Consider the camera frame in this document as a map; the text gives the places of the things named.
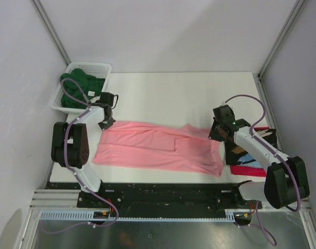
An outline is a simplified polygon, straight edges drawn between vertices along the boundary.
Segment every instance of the white laundry basket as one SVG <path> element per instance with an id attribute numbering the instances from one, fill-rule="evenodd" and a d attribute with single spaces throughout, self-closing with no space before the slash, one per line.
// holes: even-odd
<path id="1" fill-rule="evenodd" d="M 102 92 L 105 91 L 108 84 L 109 75 L 112 70 L 111 65 L 105 64 L 105 63 L 96 63 L 96 62 L 73 62 L 73 63 L 70 63 L 69 66 L 66 68 L 65 73 L 71 73 L 71 71 L 76 68 L 80 68 L 86 74 L 93 75 L 97 78 L 104 78 L 105 83 L 101 91 Z M 67 114 L 71 114 L 71 113 L 80 114 L 84 111 L 84 109 L 62 107 L 61 105 L 62 96 L 63 96 L 63 91 L 61 88 L 61 84 L 59 84 L 50 101 L 50 107 L 52 109 L 60 110 Z"/>

